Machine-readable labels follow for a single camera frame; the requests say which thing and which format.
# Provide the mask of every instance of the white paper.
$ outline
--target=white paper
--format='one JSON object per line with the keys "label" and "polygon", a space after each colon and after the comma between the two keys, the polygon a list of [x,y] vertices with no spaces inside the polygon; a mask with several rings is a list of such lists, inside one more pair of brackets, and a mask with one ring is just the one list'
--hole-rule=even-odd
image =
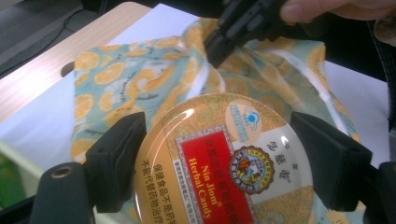
{"label": "white paper", "polygon": [[[158,5],[109,45],[181,35],[196,19],[185,12]],[[354,118],[363,144],[374,152],[373,165],[388,161],[386,84],[332,63],[326,65],[331,90]],[[73,126],[74,77],[69,74],[0,123],[0,141],[47,170],[71,161]]]}

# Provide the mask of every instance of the circular logo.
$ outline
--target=circular logo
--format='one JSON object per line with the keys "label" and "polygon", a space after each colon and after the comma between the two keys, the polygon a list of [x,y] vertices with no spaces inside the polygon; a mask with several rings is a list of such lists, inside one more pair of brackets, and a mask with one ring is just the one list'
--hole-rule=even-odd
{"label": "circular logo", "polygon": [[274,163],[259,147],[241,147],[231,157],[229,174],[233,183],[247,194],[260,194],[274,181]]}

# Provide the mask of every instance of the red label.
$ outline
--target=red label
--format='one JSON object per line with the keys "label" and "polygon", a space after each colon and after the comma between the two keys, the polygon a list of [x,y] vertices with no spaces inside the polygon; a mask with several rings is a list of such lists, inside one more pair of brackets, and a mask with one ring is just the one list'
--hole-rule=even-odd
{"label": "red label", "polygon": [[224,132],[181,143],[204,223],[252,223],[245,194],[228,175],[230,149]]}

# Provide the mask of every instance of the black cable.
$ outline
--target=black cable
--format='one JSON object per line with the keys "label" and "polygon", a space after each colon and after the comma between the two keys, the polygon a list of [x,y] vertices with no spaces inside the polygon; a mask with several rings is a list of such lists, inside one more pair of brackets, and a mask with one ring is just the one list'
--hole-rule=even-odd
{"label": "black cable", "polygon": [[370,30],[370,34],[374,41],[376,51],[378,53],[379,59],[381,60],[382,67],[385,74],[385,79],[388,84],[388,95],[389,95],[389,131],[396,128],[396,65],[395,59],[392,52],[391,46],[382,43],[377,40],[374,35],[374,21],[367,22]]}
{"label": "black cable", "polygon": [[14,65],[11,65],[9,68],[7,68],[7,69],[4,70],[3,72],[1,72],[0,78],[1,78],[4,74],[6,74],[7,72],[9,72],[10,70],[12,70],[12,69],[18,67],[19,65],[21,65],[21,64],[23,64],[23,63],[26,63],[27,61],[32,60],[34,57],[36,57],[37,55],[41,54],[44,50],[46,50],[46,48],[49,47],[49,46],[61,35],[61,33],[64,31],[64,29],[66,29],[67,23],[69,23],[69,22],[71,21],[71,19],[72,19],[74,16],[76,16],[78,13],[80,13],[80,12],[83,11],[83,10],[84,10],[84,9],[79,9],[79,10],[75,11],[72,15],[70,15],[69,17],[67,17],[67,18],[64,20],[62,29],[58,32],[58,34],[57,34],[55,37],[53,37],[53,38],[51,39],[51,41],[50,41],[46,46],[44,46],[43,49],[39,50],[38,52],[36,52],[36,53],[33,54],[32,56],[30,56],[30,57],[28,57],[28,58],[22,60],[21,62],[18,62],[18,63],[14,64]]}

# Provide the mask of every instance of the human hand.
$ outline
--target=human hand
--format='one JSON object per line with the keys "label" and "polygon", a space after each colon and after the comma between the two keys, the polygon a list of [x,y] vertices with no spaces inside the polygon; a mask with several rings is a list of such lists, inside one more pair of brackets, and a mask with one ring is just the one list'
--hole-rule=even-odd
{"label": "human hand", "polygon": [[369,21],[385,18],[395,9],[395,0],[288,0],[280,9],[280,17],[287,23],[304,23],[329,11],[347,19]]}

